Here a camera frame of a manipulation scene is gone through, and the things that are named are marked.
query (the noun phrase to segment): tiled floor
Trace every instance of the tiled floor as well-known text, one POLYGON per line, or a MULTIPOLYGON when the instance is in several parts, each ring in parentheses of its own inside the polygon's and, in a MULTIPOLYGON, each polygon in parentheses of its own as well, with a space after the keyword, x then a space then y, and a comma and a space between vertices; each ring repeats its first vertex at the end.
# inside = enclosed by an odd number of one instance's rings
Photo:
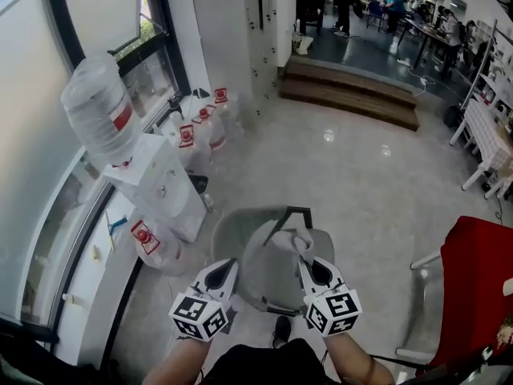
MULTIPOLYGON (((419 77, 415 77, 408 72, 407 67, 397 63, 397 59, 402 59, 411 65, 414 64, 422 43, 420 36, 414 37, 406 32, 398 48, 397 43, 402 28, 398 30, 395 36, 383 32, 378 33, 376 20, 369 25, 369 28, 366 28, 366 18, 359 19, 351 12, 351 38, 347 39, 337 37, 331 30, 328 30, 335 21, 335 17, 331 14, 325 15, 324 28, 320 35, 316 35, 314 27, 307 27, 306 33, 313 37, 313 44, 309 48, 308 54, 302 57, 355 67, 423 88, 419 77)), ((383 28, 386 28, 386 21, 383 22, 383 26, 383 28)), ((427 75, 438 80, 436 84, 427 86, 428 92, 457 104, 462 97, 465 97, 470 86, 456 72, 453 72, 449 79, 442 81, 434 66, 434 61, 430 59, 425 67, 419 65, 413 70, 413 73, 419 76, 427 75)))
MULTIPOLYGON (((143 267, 115 340, 112 358, 129 383, 140 383, 168 353, 174 330, 168 317, 173 297, 210 261, 209 241, 219 218, 237 207, 286 203, 310 207, 316 228, 330 233, 335 262, 358 291, 364 314, 353 336, 368 352, 394 356, 405 342, 411 314, 409 264, 439 249, 459 216, 497 221, 497 200, 485 201, 475 184, 461 185, 477 162, 461 144, 451 147, 451 131, 441 120, 446 105, 422 95, 418 132, 330 108, 273 99, 252 131, 215 155, 208 192, 216 211, 208 215, 200 238, 190 245, 187 275, 168 280, 143 267)), ((505 225, 513 225, 513 207, 503 202, 505 225)), ((430 288, 437 306, 426 314, 426 329, 409 344, 423 351, 437 346, 441 281, 430 288)), ((205 363, 237 343, 268 347, 276 316, 235 301, 229 336, 219 334, 205 363)), ((293 321, 293 337, 305 338, 317 352, 324 344, 302 318, 293 321)), ((390 366, 398 374, 396 366, 390 366)), ((328 360, 327 373, 336 378, 328 360)))

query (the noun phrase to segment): white table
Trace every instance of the white table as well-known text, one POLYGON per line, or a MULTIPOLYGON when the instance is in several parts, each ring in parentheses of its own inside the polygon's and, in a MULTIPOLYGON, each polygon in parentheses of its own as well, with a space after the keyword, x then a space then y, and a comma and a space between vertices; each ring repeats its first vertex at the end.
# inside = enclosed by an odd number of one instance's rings
MULTIPOLYGON (((496 170, 501 168, 513 168, 513 152, 511 151, 511 148, 508 147, 497 133, 496 124, 490 111, 475 99, 471 99, 468 103, 463 122, 450 139, 450 145, 454 145, 465 127, 470 129, 471 135, 481 151, 483 162, 479 164, 476 172, 472 174, 471 178, 469 178, 462 186, 464 191, 468 190, 469 187, 473 185, 473 183, 476 182, 477 179, 489 168, 494 168, 496 170)), ((485 197, 490 197, 501 187, 501 185, 502 189, 499 193, 499 197, 502 197, 512 181, 513 176, 499 178, 497 184, 495 184, 493 189, 487 192, 485 197)))

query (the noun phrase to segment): black shoe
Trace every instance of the black shoe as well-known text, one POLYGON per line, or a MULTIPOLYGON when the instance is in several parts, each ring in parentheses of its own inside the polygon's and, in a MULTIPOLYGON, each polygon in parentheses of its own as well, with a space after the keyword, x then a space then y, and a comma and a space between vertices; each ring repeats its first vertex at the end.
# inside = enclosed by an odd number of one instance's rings
POLYGON ((287 317, 281 315, 276 320, 273 332, 273 348, 276 349, 277 342, 287 343, 290 338, 292 325, 287 317))

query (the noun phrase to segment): red chair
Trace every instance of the red chair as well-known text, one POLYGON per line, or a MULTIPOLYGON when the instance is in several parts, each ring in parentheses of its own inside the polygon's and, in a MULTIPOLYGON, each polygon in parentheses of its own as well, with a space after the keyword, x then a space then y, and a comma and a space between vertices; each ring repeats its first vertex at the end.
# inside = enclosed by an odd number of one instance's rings
POLYGON ((460 217, 440 252, 411 264, 416 270, 442 257, 443 314, 436 355, 398 348, 396 354, 450 366, 493 347, 499 328, 513 314, 513 295, 503 294, 513 278, 513 229, 460 217))

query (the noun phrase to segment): wooden step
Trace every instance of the wooden step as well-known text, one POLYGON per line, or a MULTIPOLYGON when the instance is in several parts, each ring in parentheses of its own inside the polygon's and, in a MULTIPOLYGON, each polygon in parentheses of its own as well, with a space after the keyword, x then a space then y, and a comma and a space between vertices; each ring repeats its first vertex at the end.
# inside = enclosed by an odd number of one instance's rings
POLYGON ((415 111, 411 108, 345 88, 286 79, 281 84, 280 96, 285 99, 351 111, 415 132, 419 127, 415 111))
POLYGON ((330 68, 292 62, 287 67, 285 78, 311 81, 312 83, 357 91, 411 109, 415 109, 417 106, 415 98, 407 90, 374 79, 330 68))

